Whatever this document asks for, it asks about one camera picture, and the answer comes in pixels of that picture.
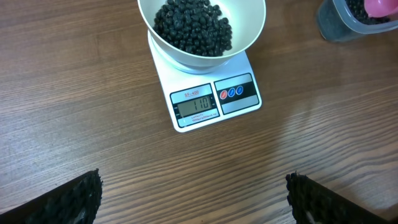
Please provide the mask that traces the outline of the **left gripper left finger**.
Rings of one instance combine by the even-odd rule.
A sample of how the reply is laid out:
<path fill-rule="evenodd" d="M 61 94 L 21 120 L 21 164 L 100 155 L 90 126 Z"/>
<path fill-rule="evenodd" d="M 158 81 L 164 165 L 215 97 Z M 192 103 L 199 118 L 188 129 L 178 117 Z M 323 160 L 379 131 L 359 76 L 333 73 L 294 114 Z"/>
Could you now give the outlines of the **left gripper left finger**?
<path fill-rule="evenodd" d="M 99 170 L 91 170 L 1 214 L 1 223 L 93 223 L 101 205 L 102 186 Z"/>

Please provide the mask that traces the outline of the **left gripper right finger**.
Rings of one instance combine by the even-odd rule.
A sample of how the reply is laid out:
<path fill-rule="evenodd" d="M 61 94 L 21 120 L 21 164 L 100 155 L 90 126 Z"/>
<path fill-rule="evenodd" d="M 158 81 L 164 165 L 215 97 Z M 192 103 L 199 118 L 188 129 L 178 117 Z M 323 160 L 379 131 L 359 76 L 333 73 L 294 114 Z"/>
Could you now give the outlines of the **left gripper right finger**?
<path fill-rule="evenodd" d="M 306 175 L 285 176 L 287 201 L 297 224 L 391 224 Z"/>

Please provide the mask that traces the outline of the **pink scoop with blue handle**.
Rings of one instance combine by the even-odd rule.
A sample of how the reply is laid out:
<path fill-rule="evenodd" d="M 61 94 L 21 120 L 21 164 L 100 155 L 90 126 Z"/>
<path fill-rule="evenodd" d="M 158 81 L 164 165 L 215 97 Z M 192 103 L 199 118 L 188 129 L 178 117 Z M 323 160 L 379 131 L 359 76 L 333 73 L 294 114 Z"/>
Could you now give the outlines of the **pink scoop with blue handle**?
<path fill-rule="evenodd" d="M 397 0 L 364 0 L 369 17 L 385 17 L 397 14 Z"/>

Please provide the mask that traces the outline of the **white digital kitchen scale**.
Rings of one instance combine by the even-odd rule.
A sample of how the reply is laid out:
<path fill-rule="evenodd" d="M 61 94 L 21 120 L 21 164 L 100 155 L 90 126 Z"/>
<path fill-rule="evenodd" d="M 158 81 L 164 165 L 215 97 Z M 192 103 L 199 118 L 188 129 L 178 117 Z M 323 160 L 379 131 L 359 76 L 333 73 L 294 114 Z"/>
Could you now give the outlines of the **white digital kitchen scale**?
<path fill-rule="evenodd" d="M 257 82 L 245 52 L 219 66 L 199 70 L 167 55 L 150 33 L 147 38 L 176 131 L 192 131 L 262 106 Z"/>

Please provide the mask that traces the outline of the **white bowl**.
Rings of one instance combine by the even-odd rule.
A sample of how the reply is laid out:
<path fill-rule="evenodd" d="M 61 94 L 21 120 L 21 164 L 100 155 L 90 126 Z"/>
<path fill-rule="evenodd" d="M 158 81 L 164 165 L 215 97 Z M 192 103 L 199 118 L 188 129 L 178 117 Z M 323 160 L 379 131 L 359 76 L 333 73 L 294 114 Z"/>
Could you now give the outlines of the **white bowl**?
<path fill-rule="evenodd" d="M 154 42 L 191 67 L 215 67 L 250 48 L 266 22 L 265 0 L 138 0 Z"/>

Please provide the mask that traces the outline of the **black beans in bowl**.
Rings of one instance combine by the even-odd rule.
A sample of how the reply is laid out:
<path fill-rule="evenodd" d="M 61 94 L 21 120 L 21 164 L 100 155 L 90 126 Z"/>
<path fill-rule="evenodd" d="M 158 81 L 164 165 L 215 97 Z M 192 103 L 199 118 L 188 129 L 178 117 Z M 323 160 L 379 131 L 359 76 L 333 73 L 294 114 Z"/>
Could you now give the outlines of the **black beans in bowl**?
<path fill-rule="evenodd" d="M 154 31 L 170 45 L 202 57 L 232 49 L 232 27 L 209 0 L 167 0 L 156 12 Z"/>

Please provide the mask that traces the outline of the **clear plastic container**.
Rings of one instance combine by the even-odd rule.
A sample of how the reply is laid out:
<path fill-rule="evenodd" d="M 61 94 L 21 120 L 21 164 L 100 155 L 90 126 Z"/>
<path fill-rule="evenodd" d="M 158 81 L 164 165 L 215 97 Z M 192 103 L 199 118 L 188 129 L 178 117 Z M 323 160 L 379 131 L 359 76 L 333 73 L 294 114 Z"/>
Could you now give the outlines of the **clear plastic container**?
<path fill-rule="evenodd" d="M 391 21 L 376 25 L 363 24 L 352 15 L 346 0 L 324 0 L 316 16 L 322 37 L 330 42 L 347 42 L 397 29 L 397 14 L 385 17 Z"/>

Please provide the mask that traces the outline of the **black beans in container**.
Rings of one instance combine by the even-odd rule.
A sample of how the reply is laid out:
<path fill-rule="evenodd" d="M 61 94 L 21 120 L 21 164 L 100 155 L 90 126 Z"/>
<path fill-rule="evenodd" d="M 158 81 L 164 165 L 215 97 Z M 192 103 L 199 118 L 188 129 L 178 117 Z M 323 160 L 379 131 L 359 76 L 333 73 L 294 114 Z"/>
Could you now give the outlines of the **black beans in container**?
<path fill-rule="evenodd" d="M 370 17 L 364 8 L 364 0 L 346 0 L 346 4 L 352 15 L 363 24 L 376 25 L 391 21 L 389 17 Z"/>

